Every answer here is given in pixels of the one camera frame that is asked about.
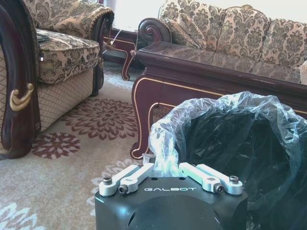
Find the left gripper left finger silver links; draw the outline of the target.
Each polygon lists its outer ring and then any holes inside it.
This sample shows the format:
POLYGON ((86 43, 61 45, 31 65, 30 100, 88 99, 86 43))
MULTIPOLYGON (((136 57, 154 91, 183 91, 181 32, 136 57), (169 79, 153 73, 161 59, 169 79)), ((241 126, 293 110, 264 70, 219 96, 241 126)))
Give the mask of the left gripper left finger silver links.
POLYGON ((104 177, 99 184, 101 196, 112 196, 116 192, 122 195, 130 194, 138 190, 139 184, 153 175, 155 154, 143 154, 143 166, 130 165, 112 177, 104 177))

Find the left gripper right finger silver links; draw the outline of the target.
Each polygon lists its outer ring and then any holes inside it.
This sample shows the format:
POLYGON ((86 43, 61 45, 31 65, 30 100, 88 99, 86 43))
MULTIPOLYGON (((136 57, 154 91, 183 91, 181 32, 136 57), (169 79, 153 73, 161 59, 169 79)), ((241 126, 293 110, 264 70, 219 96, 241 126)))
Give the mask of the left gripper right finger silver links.
POLYGON ((184 176, 190 177, 201 185, 202 189, 211 193, 222 193, 229 195, 241 195, 243 183, 237 176, 227 176, 205 164, 193 166, 187 162, 179 164, 179 171, 184 176))

